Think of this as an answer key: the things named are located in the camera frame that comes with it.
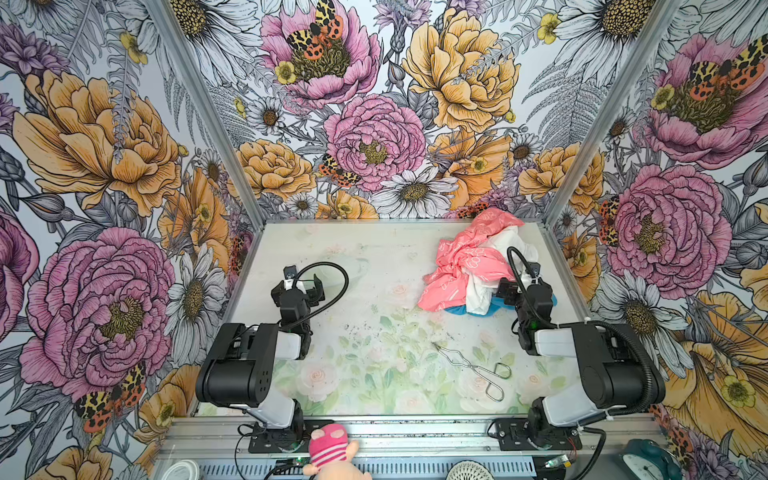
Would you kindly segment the teal blue cloth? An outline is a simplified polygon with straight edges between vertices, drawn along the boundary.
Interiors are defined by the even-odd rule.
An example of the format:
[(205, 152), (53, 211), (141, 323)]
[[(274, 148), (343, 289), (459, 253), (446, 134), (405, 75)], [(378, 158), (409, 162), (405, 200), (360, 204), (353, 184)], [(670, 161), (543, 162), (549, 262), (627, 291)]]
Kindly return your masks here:
[(516, 309), (514, 304), (507, 303), (503, 297), (499, 297), (494, 293), (491, 293), (490, 296), (481, 296), (479, 300), (474, 299), (470, 302), (467, 302), (466, 294), (461, 295), (458, 293), (436, 303), (435, 307), (440, 307), (442, 310), (453, 315), (477, 317), (491, 317), (499, 310), (514, 311)]

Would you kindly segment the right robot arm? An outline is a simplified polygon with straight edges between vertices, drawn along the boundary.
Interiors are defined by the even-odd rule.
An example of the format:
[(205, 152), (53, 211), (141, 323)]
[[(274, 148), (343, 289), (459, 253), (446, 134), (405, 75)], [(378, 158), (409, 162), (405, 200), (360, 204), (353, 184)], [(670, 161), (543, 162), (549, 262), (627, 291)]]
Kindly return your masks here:
[(562, 391), (532, 401), (524, 420), (501, 420), (498, 438), (527, 442), (533, 449), (567, 446), (579, 430), (611, 417), (647, 411), (666, 388), (632, 327), (603, 321), (555, 324), (553, 290), (535, 279), (526, 284), (516, 270), (500, 280), (496, 296), (515, 308), (512, 331), (522, 350), (535, 357), (576, 361), (578, 379)]

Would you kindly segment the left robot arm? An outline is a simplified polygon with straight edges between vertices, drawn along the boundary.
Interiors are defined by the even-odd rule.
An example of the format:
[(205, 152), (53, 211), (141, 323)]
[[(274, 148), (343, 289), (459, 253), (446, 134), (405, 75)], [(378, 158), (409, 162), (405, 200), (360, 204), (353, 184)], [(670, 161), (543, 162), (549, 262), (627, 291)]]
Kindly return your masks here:
[(322, 281), (301, 279), (294, 266), (271, 290), (280, 313), (276, 323), (227, 323), (216, 335), (198, 374), (201, 403), (238, 410), (256, 420), (254, 434), (269, 446), (294, 448), (305, 438), (300, 403), (272, 385), (280, 360), (303, 360), (309, 353), (312, 309), (325, 300)]

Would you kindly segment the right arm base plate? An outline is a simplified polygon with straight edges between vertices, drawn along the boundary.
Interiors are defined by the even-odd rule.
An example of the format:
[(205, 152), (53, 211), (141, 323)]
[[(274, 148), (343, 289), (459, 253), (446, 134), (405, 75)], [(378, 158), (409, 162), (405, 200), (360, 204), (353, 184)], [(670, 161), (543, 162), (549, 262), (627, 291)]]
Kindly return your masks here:
[(544, 423), (537, 429), (527, 418), (494, 419), (486, 435), (498, 442), (501, 451), (573, 451), (582, 448), (575, 429), (552, 427)]

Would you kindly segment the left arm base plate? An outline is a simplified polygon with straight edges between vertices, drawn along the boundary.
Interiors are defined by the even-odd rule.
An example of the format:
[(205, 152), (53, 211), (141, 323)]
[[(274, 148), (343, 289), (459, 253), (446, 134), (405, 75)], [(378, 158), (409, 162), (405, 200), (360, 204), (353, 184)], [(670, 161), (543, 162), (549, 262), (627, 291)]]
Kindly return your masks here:
[(248, 452), (251, 454), (307, 454), (311, 433), (330, 425), (332, 420), (309, 419), (285, 429), (267, 429), (264, 433), (257, 430), (249, 440)]

